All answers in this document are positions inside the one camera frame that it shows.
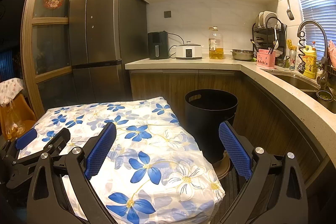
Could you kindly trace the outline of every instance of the wooden door frame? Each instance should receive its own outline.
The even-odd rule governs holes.
[[[72,72],[71,66],[58,70],[35,74],[33,50],[32,50],[32,27],[36,25],[68,24],[68,18],[33,18],[35,0],[26,0],[21,22],[21,66],[28,92],[28,98],[36,116],[40,118],[45,110],[43,108],[41,96],[37,83],[47,80],[51,77],[57,77]]]

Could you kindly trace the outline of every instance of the plastic bag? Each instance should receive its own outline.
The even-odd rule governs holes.
[[[9,101],[9,106],[1,106],[4,110],[5,138],[7,140],[15,140],[24,134],[25,125],[20,118],[20,114],[15,110],[14,101],[12,99]]]

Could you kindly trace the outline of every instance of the black trash can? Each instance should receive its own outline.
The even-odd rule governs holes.
[[[223,158],[219,125],[223,121],[233,124],[237,105],[237,97],[223,90],[194,90],[185,96],[185,129],[211,164]]]

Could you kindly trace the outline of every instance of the brown chair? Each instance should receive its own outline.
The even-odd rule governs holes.
[[[21,118],[23,124],[25,125],[25,133],[28,132],[35,122],[37,122],[37,118],[35,113],[31,110],[29,105],[27,104],[22,93],[19,93],[14,98],[14,111],[18,114],[19,118]],[[9,104],[6,107],[0,106],[0,123],[1,123],[1,132],[5,136],[5,124],[6,124],[6,113],[8,112]]]

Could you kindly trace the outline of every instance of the refrigerator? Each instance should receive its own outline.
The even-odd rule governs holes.
[[[70,0],[69,45],[80,104],[132,100],[125,64],[148,58],[143,0]]]

